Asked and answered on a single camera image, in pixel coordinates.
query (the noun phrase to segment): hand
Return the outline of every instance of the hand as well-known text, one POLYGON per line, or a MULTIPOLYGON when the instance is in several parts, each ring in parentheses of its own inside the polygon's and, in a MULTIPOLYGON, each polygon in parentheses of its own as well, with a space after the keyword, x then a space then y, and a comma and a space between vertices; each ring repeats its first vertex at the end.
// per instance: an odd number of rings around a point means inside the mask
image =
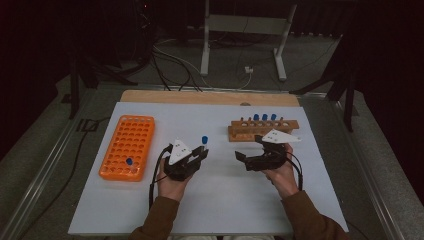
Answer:
MULTIPOLYGON (((163 172, 165 165, 165 159, 162 159, 160 161, 160 171, 157 175, 156 179, 162 179, 166 176, 166 174, 163 172)), ((158 181, 158 194, 162 197, 167 197, 170 199, 174 199, 178 202, 181 202, 181 199, 184 196, 184 190, 187 186, 188 181, 191 179, 192 176, 188 177, 183 182, 180 181, 174 181, 169 177, 165 177, 162 180, 158 181)))
MULTIPOLYGON (((285 143, 284 146, 288 152, 287 158, 291 160, 293 148, 288 143, 285 143)), ((299 192, 294 178, 293 166, 288 161, 286 161, 280 168, 263 170, 262 172, 272 182, 275 188, 277 188, 281 199, 284 200, 285 198, 299 192)))

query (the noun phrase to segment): forearm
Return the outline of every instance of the forearm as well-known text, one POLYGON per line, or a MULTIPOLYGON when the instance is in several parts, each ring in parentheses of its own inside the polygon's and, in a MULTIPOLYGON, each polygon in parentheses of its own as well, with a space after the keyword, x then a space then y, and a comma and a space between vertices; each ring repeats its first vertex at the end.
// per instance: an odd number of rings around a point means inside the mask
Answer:
POLYGON ((296 240, 348 239, 339 224, 318 212, 305 191, 287 197, 282 202, 296 240))
POLYGON ((172 230, 173 222, 177 217, 179 202, 157 197, 153 203, 149 214, 144 221, 144 225, 136 228, 129 240, 164 240, 172 230))

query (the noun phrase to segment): orange plastic tray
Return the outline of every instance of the orange plastic tray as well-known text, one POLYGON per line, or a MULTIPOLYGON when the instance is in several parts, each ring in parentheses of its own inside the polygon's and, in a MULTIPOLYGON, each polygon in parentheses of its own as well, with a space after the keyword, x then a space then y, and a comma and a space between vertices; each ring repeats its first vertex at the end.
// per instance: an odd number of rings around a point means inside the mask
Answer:
POLYGON ((141 181, 154 129, 153 117, 121 116, 100 166, 99 175, 105 180, 141 181))

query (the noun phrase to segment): white metal stand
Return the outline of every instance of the white metal stand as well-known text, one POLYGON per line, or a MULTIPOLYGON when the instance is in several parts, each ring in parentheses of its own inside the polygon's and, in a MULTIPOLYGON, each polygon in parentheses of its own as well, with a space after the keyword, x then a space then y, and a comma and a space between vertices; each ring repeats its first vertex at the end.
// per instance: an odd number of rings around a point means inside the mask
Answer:
POLYGON ((248 16, 230 16, 215 15, 209 13, 209 0, 205 0, 205 35, 203 39, 202 63, 200 66, 200 74, 205 77, 208 75, 209 67, 209 31, 225 31, 225 32, 243 32, 243 33, 259 33, 280 35, 281 42, 278 48, 274 49, 274 59, 278 71, 280 81, 287 79, 281 55, 287 36, 289 35, 291 23, 297 5, 290 7, 289 15, 286 19, 280 18, 260 18, 248 16))

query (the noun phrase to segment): person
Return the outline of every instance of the person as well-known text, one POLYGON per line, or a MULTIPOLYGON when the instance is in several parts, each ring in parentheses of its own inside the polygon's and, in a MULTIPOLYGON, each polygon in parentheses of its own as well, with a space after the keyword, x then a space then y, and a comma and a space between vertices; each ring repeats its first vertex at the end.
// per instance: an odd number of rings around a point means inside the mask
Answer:
MULTIPOLYGON (((287 157, 291 159, 293 148, 285 144, 287 157)), ((164 160, 160 163, 157 179, 165 177, 164 160)), ((262 171, 272 182, 281 197, 281 202, 292 224, 296 240, 348 239, 347 234, 334 220, 321 215, 305 191, 299 191, 293 166, 286 162, 280 168, 262 171)), ((172 230, 173 221, 185 188, 190 181, 173 181, 166 177, 158 182, 158 197, 147 215, 144 225, 136 228, 129 240, 164 240, 172 230)))

